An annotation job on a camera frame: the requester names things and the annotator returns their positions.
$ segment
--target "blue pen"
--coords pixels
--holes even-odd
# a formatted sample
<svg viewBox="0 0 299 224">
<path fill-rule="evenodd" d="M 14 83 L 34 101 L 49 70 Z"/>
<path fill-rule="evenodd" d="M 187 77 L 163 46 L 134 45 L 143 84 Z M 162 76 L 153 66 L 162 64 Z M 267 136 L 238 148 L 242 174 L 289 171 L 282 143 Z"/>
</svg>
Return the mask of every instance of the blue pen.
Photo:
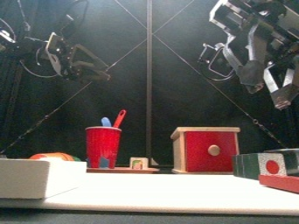
<svg viewBox="0 0 299 224">
<path fill-rule="evenodd" d="M 107 117 L 102 118 L 102 125 L 103 127 L 111 127 L 111 121 L 109 120 Z"/>
</svg>

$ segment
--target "small framed picture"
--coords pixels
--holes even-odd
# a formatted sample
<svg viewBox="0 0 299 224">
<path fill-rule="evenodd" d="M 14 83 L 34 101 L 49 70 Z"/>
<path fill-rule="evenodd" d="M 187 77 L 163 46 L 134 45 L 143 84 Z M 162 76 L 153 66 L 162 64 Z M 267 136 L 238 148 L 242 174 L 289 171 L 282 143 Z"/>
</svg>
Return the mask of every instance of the small framed picture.
<svg viewBox="0 0 299 224">
<path fill-rule="evenodd" d="M 146 170 L 149 168 L 147 157 L 131 157 L 130 168 L 134 170 Z"/>
</svg>

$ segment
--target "red circle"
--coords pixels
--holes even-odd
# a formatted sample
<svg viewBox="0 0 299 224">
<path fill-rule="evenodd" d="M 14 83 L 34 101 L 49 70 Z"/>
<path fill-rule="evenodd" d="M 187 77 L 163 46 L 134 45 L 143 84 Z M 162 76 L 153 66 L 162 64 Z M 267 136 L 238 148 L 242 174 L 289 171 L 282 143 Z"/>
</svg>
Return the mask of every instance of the red circle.
<svg viewBox="0 0 299 224">
<path fill-rule="evenodd" d="M 277 163 L 277 161 L 274 160 L 269 160 L 266 162 L 266 170 L 271 173 L 271 174 L 278 174 L 279 172 L 279 164 Z"/>
</svg>

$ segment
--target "white foam block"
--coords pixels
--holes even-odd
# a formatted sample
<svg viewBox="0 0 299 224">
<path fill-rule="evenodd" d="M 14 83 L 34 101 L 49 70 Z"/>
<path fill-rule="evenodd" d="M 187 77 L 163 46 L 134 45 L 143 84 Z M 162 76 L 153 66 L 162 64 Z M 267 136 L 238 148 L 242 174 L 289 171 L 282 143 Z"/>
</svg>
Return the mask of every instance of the white foam block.
<svg viewBox="0 0 299 224">
<path fill-rule="evenodd" d="M 86 162 L 0 159 L 0 198 L 49 198 L 79 187 L 86 172 Z"/>
</svg>

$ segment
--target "cup rim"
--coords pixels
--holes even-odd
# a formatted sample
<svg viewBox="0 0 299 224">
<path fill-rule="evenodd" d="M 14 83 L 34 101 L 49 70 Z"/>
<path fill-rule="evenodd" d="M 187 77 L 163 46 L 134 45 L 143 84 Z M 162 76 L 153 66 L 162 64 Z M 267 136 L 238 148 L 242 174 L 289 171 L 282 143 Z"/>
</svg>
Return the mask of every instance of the cup rim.
<svg viewBox="0 0 299 224">
<path fill-rule="evenodd" d="M 91 129 L 105 129 L 105 130 L 119 130 L 122 131 L 122 129 L 115 128 L 115 127 L 105 127 L 105 126 L 93 126 L 93 127 L 87 127 L 86 130 L 91 130 Z"/>
</svg>

